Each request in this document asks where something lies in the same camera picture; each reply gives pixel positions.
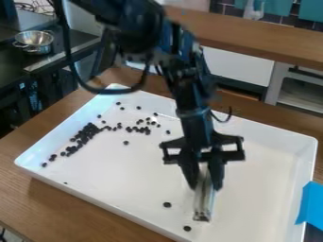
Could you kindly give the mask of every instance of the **white cabinet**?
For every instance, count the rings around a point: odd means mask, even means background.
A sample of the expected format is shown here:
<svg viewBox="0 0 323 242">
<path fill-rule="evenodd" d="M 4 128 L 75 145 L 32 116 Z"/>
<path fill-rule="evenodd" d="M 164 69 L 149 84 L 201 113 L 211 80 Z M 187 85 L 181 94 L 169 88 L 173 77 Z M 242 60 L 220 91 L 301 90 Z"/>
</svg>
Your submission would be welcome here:
<svg viewBox="0 0 323 242">
<path fill-rule="evenodd" d="M 274 62 L 204 46 L 205 59 L 214 75 L 267 87 Z"/>
</svg>

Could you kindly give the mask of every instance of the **countertop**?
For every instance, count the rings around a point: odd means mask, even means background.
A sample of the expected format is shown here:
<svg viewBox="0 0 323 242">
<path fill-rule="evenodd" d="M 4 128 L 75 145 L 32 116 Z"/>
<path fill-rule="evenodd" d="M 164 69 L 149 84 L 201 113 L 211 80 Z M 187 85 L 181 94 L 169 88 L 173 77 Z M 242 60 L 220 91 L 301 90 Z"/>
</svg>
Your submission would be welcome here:
<svg viewBox="0 0 323 242">
<path fill-rule="evenodd" d="M 129 85 L 140 72 L 115 68 L 100 82 Z M 150 76 L 145 91 L 169 96 L 161 77 Z M 93 98 L 77 90 L 0 140 L 0 223 L 35 242 L 165 242 L 169 239 L 124 218 L 31 179 L 13 161 L 48 131 Z M 323 122 L 321 118 L 222 94 L 212 108 L 250 120 L 315 137 L 319 141 L 314 180 L 323 182 Z M 310 227 L 306 242 L 322 241 L 322 233 Z"/>
</svg>

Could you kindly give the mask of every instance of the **shelf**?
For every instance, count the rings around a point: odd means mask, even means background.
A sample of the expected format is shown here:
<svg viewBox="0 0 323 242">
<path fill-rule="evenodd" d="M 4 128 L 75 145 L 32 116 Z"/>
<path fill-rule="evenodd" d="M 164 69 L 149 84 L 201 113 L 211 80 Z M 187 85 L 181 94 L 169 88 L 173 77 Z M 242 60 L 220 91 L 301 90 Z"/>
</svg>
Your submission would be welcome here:
<svg viewBox="0 0 323 242">
<path fill-rule="evenodd" d="M 323 87 L 286 78 L 282 84 L 278 102 L 311 112 L 323 113 Z"/>
</svg>

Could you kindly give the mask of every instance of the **wooden table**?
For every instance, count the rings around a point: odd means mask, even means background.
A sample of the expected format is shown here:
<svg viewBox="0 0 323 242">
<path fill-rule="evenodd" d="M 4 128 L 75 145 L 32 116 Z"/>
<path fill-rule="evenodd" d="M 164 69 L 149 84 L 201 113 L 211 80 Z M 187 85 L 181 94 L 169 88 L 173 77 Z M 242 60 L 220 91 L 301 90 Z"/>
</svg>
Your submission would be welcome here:
<svg viewBox="0 0 323 242">
<path fill-rule="evenodd" d="M 167 14 L 209 47 L 323 70 L 323 33 L 167 7 Z"/>
<path fill-rule="evenodd" d="M 113 69 L 101 80 L 107 84 L 130 84 L 137 71 Z M 160 77 L 149 77 L 146 91 L 169 93 Z M 165 242 L 169 239 L 140 225 L 70 196 L 41 181 L 31 179 L 13 161 L 48 131 L 89 101 L 93 95 L 77 90 L 0 140 L 0 221 L 6 227 L 40 242 Z M 212 107 L 223 111 L 229 105 L 234 114 L 268 125 L 305 133 L 323 141 L 321 118 L 260 102 L 223 95 Z M 323 182 L 323 146 L 319 145 L 314 179 Z M 321 236 L 309 233 L 309 236 Z"/>
</svg>

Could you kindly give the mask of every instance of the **black cable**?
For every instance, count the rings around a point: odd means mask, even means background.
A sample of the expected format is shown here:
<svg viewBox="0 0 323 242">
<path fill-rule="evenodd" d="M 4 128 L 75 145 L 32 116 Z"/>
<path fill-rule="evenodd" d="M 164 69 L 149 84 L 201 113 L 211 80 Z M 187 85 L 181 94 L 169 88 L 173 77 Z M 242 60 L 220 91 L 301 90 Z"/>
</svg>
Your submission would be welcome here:
<svg viewBox="0 0 323 242">
<path fill-rule="evenodd" d="M 59 17 L 59 22 L 62 27 L 62 34 L 63 34 L 63 44 L 65 49 L 65 55 L 66 59 L 69 63 L 69 67 L 71 69 L 72 75 L 75 77 L 77 82 L 81 87 L 83 87 L 85 90 L 94 93 L 94 94 L 101 94 L 101 95 L 123 95 L 123 94 L 130 94 L 134 93 L 136 91 L 139 91 L 144 85 L 146 81 L 146 76 L 149 71 L 150 62 L 152 60 L 152 56 L 148 56 L 145 63 L 145 68 L 143 71 L 143 74 L 139 80 L 138 83 L 130 86 L 126 89 L 105 89 L 105 88 L 94 88 L 90 85 L 88 85 L 84 80 L 81 79 L 81 77 L 78 75 L 77 69 L 75 67 L 75 64 L 73 62 L 72 53 L 71 53 L 71 43 L 70 43 L 70 27 L 67 24 L 66 16 L 64 14 L 63 5 L 61 0 L 53 0 L 55 11 L 57 16 Z"/>
<path fill-rule="evenodd" d="M 159 76 L 162 76 L 162 71 L 160 70 L 160 67 L 158 65 L 155 65 L 155 70 Z"/>
<path fill-rule="evenodd" d="M 33 5 L 28 3 L 15 2 L 14 5 L 17 9 L 22 9 L 26 11 L 36 12 L 37 10 Z"/>
<path fill-rule="evenodd" d="M 228 123 L 230 120 L 231 120 L 231 117 L 232 117 L 232 107 L 229 107 L 229 113 L 228 113 L 228 116 L 225 120 L 221 120 L 219 119 L 217 116 L 215 116 L 215 114 L 210 111 L 210 114 L 211 116 L 219 123 Z"/>
</svg>

